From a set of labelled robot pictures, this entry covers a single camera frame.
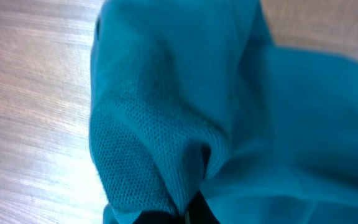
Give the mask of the blue polo shirt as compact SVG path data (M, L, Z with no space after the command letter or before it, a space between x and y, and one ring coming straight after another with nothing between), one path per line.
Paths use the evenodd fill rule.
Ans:
M358 63L276 46L258 1L106 1L91 51L104 223L358 223Z

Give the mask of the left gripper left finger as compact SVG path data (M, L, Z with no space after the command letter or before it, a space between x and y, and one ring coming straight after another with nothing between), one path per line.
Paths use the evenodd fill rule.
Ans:
M142 212L133 224L185 224L185 218L171 215L167 212Z

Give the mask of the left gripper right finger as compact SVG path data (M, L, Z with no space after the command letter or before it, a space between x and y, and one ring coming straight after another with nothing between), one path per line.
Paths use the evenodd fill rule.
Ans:
M220 224L200 191L188 206L188 224Z

